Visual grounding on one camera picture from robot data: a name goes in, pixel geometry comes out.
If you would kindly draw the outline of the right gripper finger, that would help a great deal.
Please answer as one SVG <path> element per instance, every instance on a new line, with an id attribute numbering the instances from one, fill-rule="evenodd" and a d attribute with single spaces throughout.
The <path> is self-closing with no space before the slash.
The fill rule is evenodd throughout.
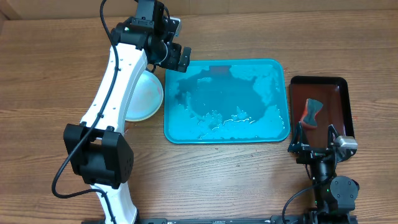
<path id="1" fill-rule="evenodd" d="M 333 124 L 328 126 L 328 146 L 335 144 L 335 139 L 340 136 L 339 132 L 336 130 Z"/>
<path id="2" fill-rule="evenodd" d="M 289 151 L 304 151 L 308 147 L 308 139 L 305 134 L 302 122 L 296 125 L 292 140 L 289 145 Z"/>

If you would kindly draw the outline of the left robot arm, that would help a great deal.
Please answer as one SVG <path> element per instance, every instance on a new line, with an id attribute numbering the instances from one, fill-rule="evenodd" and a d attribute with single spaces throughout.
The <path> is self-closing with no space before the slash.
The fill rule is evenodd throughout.
<path id="1" fill-rule="evenodd" d="M 66 198 L 94 192 L 105 212 L 103 223 L 137 223 L 138 210 L 128 187 L 134 153 L 124 138 L 131 98 L 148 65 L 186 72 L 190 47 L 173 42 L 181 28 L 160 1 L 138 0 L 136 15 L 106 29 L 111 43 L 109 61 L 98 92 L 79 124 L 68 124 L 63 140 L 68 156 L 52 182 L 56 185 L 67 164 L 90 188 Z"/>

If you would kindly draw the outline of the red and grey sponge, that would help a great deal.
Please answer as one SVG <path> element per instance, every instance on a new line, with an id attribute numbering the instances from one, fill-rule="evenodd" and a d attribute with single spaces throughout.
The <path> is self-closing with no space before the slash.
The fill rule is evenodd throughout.
<path id="1" fill-rule="evenodd" d="M 323 103 L 321 103 L 318 100 L 307 98 L 305 102 L 304 111 L 300 119 L 302 126 L 307 129 L 316 129 L 317 128 L 316 116 L 322 108 L 323 108 Z"/>

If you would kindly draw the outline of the light blue plate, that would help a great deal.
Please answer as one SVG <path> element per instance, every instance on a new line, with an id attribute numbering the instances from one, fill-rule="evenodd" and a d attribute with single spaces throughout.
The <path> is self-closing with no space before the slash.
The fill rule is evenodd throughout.
<path id="1" fill-rule="evenodd" d="M 142 121 L 153 116 L 164 99 L 164 91 L 160 80 L 151 72 L 144 71 L 134 89 L 126 121 Z"/>

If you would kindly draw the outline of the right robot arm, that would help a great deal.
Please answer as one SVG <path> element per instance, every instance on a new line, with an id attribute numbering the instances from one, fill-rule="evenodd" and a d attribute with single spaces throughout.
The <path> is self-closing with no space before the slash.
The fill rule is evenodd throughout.
<path id="1" fill-rule="evenodd" d="M 283 223 L 357 223 L 349 213 L 355 209 L 359 193 L 357 181 L 336 174 L 338 163 L 356 154 L 358 143 L 352 136 L 341 135 L 331 124 L 328 126 L 327 147 L 312 147 L 301 122 L 297 123 L 288 151 L 297 155 L 296 163 L 303 164 L 312 181 L 311 186 L 297 192 L 282 209 Z M 298 218 L 288 218 L 288 205 L 298 196 L 312 190 L 315 208 Z"/>

